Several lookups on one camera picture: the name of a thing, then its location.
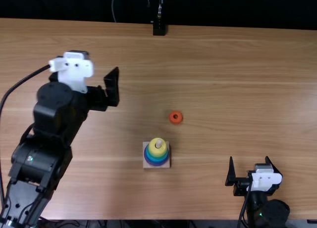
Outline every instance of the black cable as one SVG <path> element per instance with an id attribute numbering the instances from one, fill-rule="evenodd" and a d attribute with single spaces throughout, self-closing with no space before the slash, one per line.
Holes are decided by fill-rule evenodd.
<path id="1" fill-rule="evenodd" d="M 40 219 L 43 220 L 43 221 L 46 221 L 46 222 L 51 222 L 51 223 L 59 223 L 60 222 L 60 221 L 51 221 L 51 220 L 48 220 L 48 219 L 46 219 L 44 217 L 40 217 Z"/>
<path id="2" fill-rule="evenodd" d="M 247 193 L 246 199 L 244 199 L 244 202 L 243 202 L 243 205 L 242 205 L 242 208 L 241 208 L 241 212 L 240 212 L 240 215 L 239 215 L 237 228 L 240 228 L 243 214 L 245 213 L 246 208 L 247 208 L 248 200 L 249 200 L 249 197 L 250 197 L 250 194 L 251 194 L 252 181 L 253 181 L 252 178 L 250 178 L 248 193 Z"/>
<path id="3" fill-rule="evenodd" d="M 247 223 L 246 219 L 244 218 L 244 214 L 242 216 L 243 220 L 241 221 L 242 225 L 245 227 L 245 228 L 249 228 L 249 224 Z"/>
<path id="4" fill-rule="evenodd" d="M 22 212 L 20 213 L 20 216 L 19 216 L 19 219 L 18 219 L 17 223 L 19 223 L 19 221 L 21 220 L 21 218 L 22 218 L 22 216 L 23 216 L 23 214 L 24 214 L 24 211 L 25 211 L 28 207 L 32 206 L 33 204 L 34 204 L 34 202 L 30 203 L 29 205 L 25 206 L 25 208 L 23 208 Z"/>
<path id="5" fill-rule="evenodd" d="M 76 226 L 76 227 L 80 227 L 80 225 L 77 225 L 77 224 L 74 224 L 74 223 L 71 223 L 71 222 L 67 222 L 67 223 L 64 223 L 64 224 L 61 224 L 61 225 L 57 226 L 56 228 L 61 228 L 61 227 L 64 227 L 66 225 L 73 225 L 73 226 Z"/>
<path id="6" fill-rule="evenodd" d="M 101 222 L 99 220 L 97 220 L 97 222 L 99 223 L 100 228 L 103 228 L 103 225 L 101 225 Z"/>
<path id="7" fill-rule="evenodd" d="M 8 96 L 10 93 L 12 93 L 17 87 L 19 87 L 21 84 L 25 83 L 28 81 L 30 78 L 33 78 L 34 76 L 38 75 L 39 73 L 42 73 L 43 71 L 47 70 L 50 68 L 50 65 L 45 65 L 44 67 L 34 71 L 33 73 L 29 74 L 25 78 L 21 79 L 19 82 L 14 84 L 3 96 L 1 102 L 0 102 L 0 117 L 2 113 L 2 109 L 4 107 L 4 103 L 7 100 Z M 3 181 L 2 181 L 2 172 L 1 172 L 1 161 L 0 161 L 0 200 L 1 200 L 1 205 L 4 207 L 4 190 L 3 190 Z"/>
<path id="8" fill-rule="evenodd" d="M 249 228 L 249 226 L 242 220 L 241 224 L 245 227 L 245 228 Z"/>
<path id="9" fill-rule="evenodd" d="M 29 127 L 25 130 L 25 132 L 22 134 L 21 139 L 20 139 L 20 144 L 23 143 L 23 141 L 26 139 L 26 137 L 29 135 L 30 131 L 34 127 L 34 123 L 29 125 Z"/>
<path id="10" fill-rule="evenodd" d="M 111 12 L 112 12 L 112 17 L 113 17 L 114 22 L 117 22 L 117 20 L 115 19 L 115 15 L 114 15 L 113 5 L 114 5 L 114 0 L 111 0 Z"/>
<path id="11" fill-rule="evenodd" d="M 189 222 L 193 225 L 194 228 L 197 228 L 193 220 L 189 220 Z"/>
<path id="12" fill-rule="evenodd" d="M 10 202 L 10 206 L 9 206 L 9 210 L 8 210 L 8 212 L 7 212 L 7 214 L 6 214 L 6 216 L 5 216 L 5 218 L 7 218 L 8 217 L 8 215 L 9 215 L 9 212 L 10 212 L 10 210 L 11 210 L 11 199 L 10 199 L 10 196 L 8 196 L 8 199 L 9 199 L 9 202 Z"/>

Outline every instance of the wooden base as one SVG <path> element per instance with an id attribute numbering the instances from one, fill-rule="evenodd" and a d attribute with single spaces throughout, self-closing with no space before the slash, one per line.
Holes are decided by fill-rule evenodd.
<path id="1" fill-rule="evenodd" d="M 142 156 L 143 156 L 143 168 L 144 169 L 158 169 L 158 168 L 170 168 L 170 150 L 169 150 L 169 142 L 166 141 L 166 145 L 167 145 L 167 149 L 168 149 L 168 160 L 166 161 L 166 163 L 164 163 L 163 165 L 161 166 L 153 166 L 153 165 L 150 165 L 144 158 L 144 151 L 145 151 L 145 148 L 147 147 L 147 145 L 149 144 L 150 142 L 149 141 L 145 141 L 143 142 L 143 152 L 142 152 Z"/>

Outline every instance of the orange ring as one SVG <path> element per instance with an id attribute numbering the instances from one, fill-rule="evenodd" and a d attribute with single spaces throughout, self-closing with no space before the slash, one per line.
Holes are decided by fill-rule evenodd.
<path id="1" fill-rule="evenodd" d="M 183 114 L 181 112 L 174 111 L 169 114 L 169 121 L 174 125 L 178 125 L 182 122 L 182 120 Z"/>

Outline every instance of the yellow ring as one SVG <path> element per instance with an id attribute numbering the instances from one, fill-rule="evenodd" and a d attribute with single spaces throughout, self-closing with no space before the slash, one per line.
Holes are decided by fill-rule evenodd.
<path id="1" fill-rule="evenodd" d="M 160 148 L 155 147 L 158 140 L 162 140 L 162 145 Z M 167 151 L 167 145 L 166 142 L 161 138 L 154 138 L 149 143 L 149 152 L 154 157 L 161 157 L 163 156 Z"/>

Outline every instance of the white 3d printed part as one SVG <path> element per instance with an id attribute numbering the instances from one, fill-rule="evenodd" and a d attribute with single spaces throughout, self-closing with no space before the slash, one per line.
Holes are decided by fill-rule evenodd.
<path id="1" fill-rule="evenodd" d="M 67 51 L 63 57 L 49 61 L 51 72 L 58 73 L 58 81 L 72 90 L 87 93 L 85 78 L 94 75 L 94 65 L 83 52 Z"/>

